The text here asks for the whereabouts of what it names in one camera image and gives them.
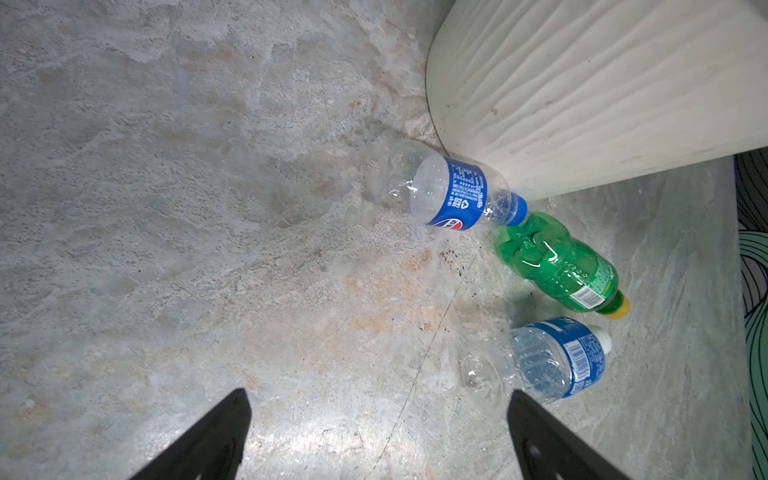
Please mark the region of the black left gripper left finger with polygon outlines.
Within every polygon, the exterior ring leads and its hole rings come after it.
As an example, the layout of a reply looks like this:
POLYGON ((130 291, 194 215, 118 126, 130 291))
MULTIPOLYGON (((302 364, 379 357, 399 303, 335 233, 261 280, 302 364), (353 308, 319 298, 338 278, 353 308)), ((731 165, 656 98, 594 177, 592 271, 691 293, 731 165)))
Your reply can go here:
POLYGON ((235 479, 251 418, 246 390, 233 390, 132 479, 235 479))

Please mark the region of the clear bottle blue label top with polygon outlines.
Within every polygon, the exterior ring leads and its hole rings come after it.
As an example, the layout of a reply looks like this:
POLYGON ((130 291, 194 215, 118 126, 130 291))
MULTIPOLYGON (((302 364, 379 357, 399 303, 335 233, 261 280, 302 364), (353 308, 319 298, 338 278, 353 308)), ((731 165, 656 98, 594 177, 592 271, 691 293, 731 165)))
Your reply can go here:
POLYGON ((369 161, 365 182, 376 204, 416 224, 483 235, 528 215, 527 202, 498 171, 415 140, 369 161))

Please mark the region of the clear bottle blue label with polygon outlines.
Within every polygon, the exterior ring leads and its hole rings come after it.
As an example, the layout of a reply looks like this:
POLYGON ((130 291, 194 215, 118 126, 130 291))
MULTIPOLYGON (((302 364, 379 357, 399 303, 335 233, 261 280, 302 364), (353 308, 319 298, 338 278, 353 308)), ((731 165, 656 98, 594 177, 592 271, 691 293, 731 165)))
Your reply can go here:
POLYGON ((416 224, 483 235, 528 215, 527 202, 498 171, 415 140, 369 161, 365 182, 376 204, 416 224))
POLYGON ((596 385, 612 348, 602 327, 557 317, 469 342, 460 378, 474 400, 494 413, 507 408, 515 390, 548 403, 596 385))

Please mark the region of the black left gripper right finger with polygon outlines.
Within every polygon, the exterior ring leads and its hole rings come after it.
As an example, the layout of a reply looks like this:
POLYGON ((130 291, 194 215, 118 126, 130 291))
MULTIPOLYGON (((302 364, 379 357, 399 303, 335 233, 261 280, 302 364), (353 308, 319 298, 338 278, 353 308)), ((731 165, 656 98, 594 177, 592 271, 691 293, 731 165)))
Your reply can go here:
POLYGON ((507 423, 525 479, 628 480, 522 390, 511 395, 507 423))

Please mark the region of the cream waste bin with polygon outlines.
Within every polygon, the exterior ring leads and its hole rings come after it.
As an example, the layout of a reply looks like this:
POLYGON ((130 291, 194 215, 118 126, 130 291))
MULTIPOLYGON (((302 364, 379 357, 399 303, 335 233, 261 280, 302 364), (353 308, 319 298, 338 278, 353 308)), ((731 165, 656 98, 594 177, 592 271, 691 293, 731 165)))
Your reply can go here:
POLYGON ((458 1, 426 94, 452 157, 537 200, 764 147, 763 1, 458 1))

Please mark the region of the green bottle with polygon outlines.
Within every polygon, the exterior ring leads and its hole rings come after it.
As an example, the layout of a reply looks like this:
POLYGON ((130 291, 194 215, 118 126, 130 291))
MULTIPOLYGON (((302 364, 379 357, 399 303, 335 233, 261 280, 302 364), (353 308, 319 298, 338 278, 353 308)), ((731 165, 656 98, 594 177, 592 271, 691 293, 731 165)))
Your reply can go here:
POLYGON ((532 212, 517 226, 498 228, 492 242, 515 274, 565 308, 610 319, 629 313, 630 301, 620 289, 615 266, 553 216, 532 212))

